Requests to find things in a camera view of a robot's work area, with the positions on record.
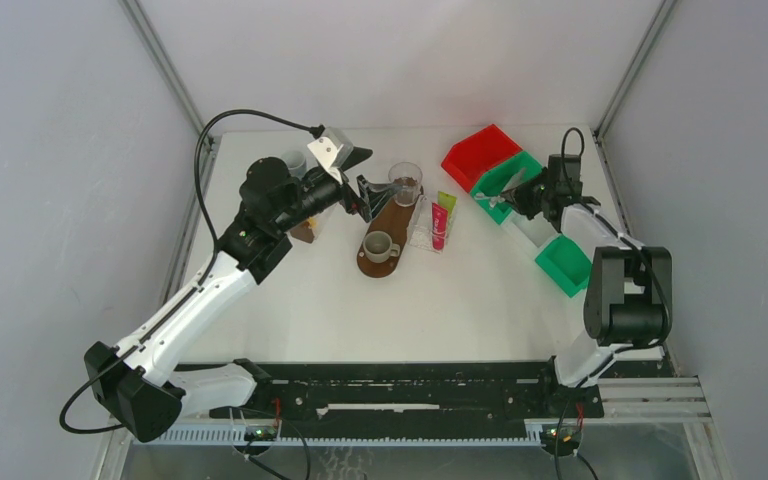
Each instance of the clear container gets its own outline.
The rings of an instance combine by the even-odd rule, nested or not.
[[[449,215],[446,221],[446,233],[443,237],[443,250],[435,250],[432,244],[434,237],[441,237],[431,230],[432,217],[431,217],[431,200],[425,195],[420,195],[416,202],[416,209],[411,215],[410,223],[408,223],[408,245],[412,247],[421,248],[434,253],[440,253],[446,249],[445,244],[448,242],[449,234],[452,232],[452,225],[455,222],[455,216],[458,213],[458,206],[455,205],[455,209]]]
[[[390,168],[390,183],[401,186],[399,192],[393,196],[396,205],[410,207],[419,198],[422,188],[422,170],[410,162],[402,162]]]

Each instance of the coffee mug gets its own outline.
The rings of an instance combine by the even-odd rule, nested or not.
[[[363,237],[363,253],[372,263],[384,263],[398,257],[402,248],[386,232],[369,232]]]

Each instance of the gray wall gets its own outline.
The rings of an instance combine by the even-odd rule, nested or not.
[[[673,254],[671,344],[741,479],[768,478],[768,2],[683,2],[610,131],[633,228]]]
[[[0,478],[89,474],[57,415],[158,306],[194,137],[116,2],[0,1]]]

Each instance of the green bin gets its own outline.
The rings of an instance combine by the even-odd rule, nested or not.
[[[518,184],[536,177],[540,170],[543,169],[543,165],[540,165],[540,162],[535,160],[528,152],[519,152],[482,175],[478,182],[475,183],[475,186],[472,187],[469,196],[475,199],[475,196],[479,193],[485,197],[499,195],[502,193],[505,185],[511,181],[511,178],[523,168],[525,173],[522,175],[521,180],[517,182]],[[489,200],[476,199],[476,202],[490,215],[490,218],[497,225],[501,225],[512,211],[511,207],[505,203],[497,203],[491,207]]]
[[[537,255],[537,265],[572,298],[587,288],[593,264],[569,238],[559,235]]]

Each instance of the glass cup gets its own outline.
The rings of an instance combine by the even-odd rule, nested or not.
[[[393,165],[389,173],[390,183],[400,188],[393,195],[396,205],[410,207],[419,198],[422,188],[422,170],[410,162],[402,162]]]

